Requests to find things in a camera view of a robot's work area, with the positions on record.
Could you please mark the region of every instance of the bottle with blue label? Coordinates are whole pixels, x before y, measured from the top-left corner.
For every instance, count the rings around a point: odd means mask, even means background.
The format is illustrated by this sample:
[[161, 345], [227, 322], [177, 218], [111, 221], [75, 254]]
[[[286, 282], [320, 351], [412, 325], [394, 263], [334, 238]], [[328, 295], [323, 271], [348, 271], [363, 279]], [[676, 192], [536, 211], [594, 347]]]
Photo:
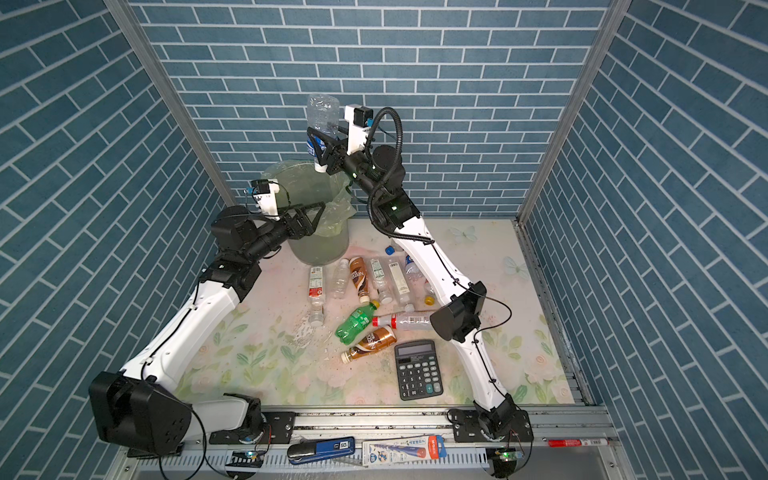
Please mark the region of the bottle with blue label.
[[[339, 99], [325, 94], [311, 94], [306, 102], [306, 124], [316, 130], [336, 137], [339, 132]], [[319, 138], [314, 138], [320, 146], [320, 156], [326, 149], [325, 143]], [[307, 138], [306, 151], [315, 157], [315, 147]]]

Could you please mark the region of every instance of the calculator screen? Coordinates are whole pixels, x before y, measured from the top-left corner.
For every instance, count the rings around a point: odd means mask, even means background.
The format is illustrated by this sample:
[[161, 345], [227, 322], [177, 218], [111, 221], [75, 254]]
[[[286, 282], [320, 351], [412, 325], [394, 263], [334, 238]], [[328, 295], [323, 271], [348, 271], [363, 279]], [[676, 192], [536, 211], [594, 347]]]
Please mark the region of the calculator screen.
[[414, 353], [424, 353], [424, 352], [430, 352], [432, 351], [432, 346], [428, 343], [425, 343], [424, 345], [417, 345], [417, 346], [407, 346], [401, 349], [398, 349], [397, 354], [398, 355], [412, 355]]

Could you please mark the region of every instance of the calculator keypad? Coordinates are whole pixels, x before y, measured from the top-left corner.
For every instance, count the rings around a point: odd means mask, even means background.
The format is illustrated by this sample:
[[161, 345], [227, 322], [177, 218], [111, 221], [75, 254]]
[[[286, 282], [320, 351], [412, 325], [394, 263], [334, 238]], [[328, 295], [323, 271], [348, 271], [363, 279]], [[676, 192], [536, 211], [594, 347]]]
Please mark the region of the calculator keypad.
[[442, 380], [434, 351], [396, 357], [396, 362], [401, 399], [423, 399], [442, 393]]

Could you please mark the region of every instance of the metal corner post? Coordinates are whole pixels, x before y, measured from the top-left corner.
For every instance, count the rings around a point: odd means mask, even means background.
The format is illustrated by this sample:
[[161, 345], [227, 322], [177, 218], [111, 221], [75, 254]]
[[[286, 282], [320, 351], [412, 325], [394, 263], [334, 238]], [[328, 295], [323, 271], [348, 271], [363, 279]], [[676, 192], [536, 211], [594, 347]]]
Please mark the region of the metal corner post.
[[598, 75], [598, 69], [605, 59], [608, 47], [611, 46], [611, 42], [614, 40], [614, 36], [619, 29], [619, 25], [621, 25], [621, 21], [624, 19], [624, 14], [627, 13], [627, 10], [629, 9], [630, 3], [632, 3], [632, 0], [613, 0], [611, 6], [605, 13], [600, 30], [594, 39], [594, 44], [589, 50], [587, 60], [584, 62], [584, 67], [581, 69], [581, 73], [579, 74], [578, 80], [576, 80], [576, 85], [571, 92], [568, 103], [563, 109], [563, 114], [558, 123], [558, 127], [552, 134], [552, 138], [547, 146], [547, 151], [541, 159], [541, 165], [539, 165], [538, 170], [536, 171], [531, 189], [528, 191], [528, 195], [525, 197], [525, 200], [523, 200], [523, 204], [520, 207], [518, 222], [521, 225], [525, 225], [525, 222], [528, 221], [528, 218], [533, 212], [536, 200], [538, 200], [538, 196], [541, 194], [541, 190], [547, 182], [549, 172], [552, 171], [554, 163], [558, 160], [558, 155], [563, 148], [565, 138], [568, 136], [568, 133], [570, 133], [571, 128], [576, 121], [576, 115], [581, 109], [581, 105], [584, 103], [587, 93], [589, 93], [589, 87], [592, 85], [592, 81]]
[[219, 195], [223, 198], [224, 203], [227, 204], [227, 206], [237, 205], [237, 200], [235, 200], [232, 189], [222, 175], [219, 166], [216, 164], [216, 160], [214, 160], [214, 156], [208, 149], [202, 135], [200, 135], [187, 108], [184, 107], [181, 97], [176, 91], [173, 82], [170, 81], [165, 68], [163, 68], [163, 64], [157, 56], [157, 52], [152, 48], [149, 37], [147, 37], [144, 29], [139, 25], [139, 20], [131, 6], [128, 4], [128, 1], [104, 0], [104, 3], [112, 14], [115, 22], [117, 22], [118, 27], [120, 27], [120, 30], [123, 32], [123, 35], [125, 35], [125, 38], [128, 40], [131, 48], [133, 48], [139, 61], [144, 66], [144, 70], [152, 80], [157, 92], [160, 93], [160, 96], [163, 98], [170, 114], [174, 116], [176, 122], [179, 124], [181, 132], [184, 134], [187, 141], [190, 142], [190, 146], [197, 155], [197, 159], [200, 164], [203, 165], [203, 168], [205, 168], [211, 181], [213, 181], [214, 186], [219, 192]]

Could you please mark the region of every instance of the black mounting plate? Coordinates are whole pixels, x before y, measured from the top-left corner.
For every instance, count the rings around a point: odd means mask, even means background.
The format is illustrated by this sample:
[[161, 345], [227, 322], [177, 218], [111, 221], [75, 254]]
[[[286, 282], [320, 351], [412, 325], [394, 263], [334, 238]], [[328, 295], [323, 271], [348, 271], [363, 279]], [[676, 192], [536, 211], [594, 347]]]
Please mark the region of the black mounting plate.
[[528, 412], [525, 410], [518, 410], [512, 416], [509, 429], [517, 432], [518, 436], [512, 435], [511, 439], [508, 433], [500, 439], [488, 438], [480, 427], [478, 415], [477, 410], [450, 409], [448, 411], [449, 421], [453, 424], [454, 442], [507, 442], [507, 440], [517, 442], [519, 437], [520, 442], [525, 444], [533, 439], [531, 420], [528, 417]]
[[[288, 444], [293, 434], [293, 422], [296, 420], [296, 414], [293, 412], [262, 412], [266, 423], [264, 432], [268, 434], [272, 427], [272, 443]], [[210, 434], [208, 442], [211, 445], [248, 445], [240, 441], [235, 430], [220, 430]], [[266, 438], [258, 443], [260, 448], [266, 447]]]

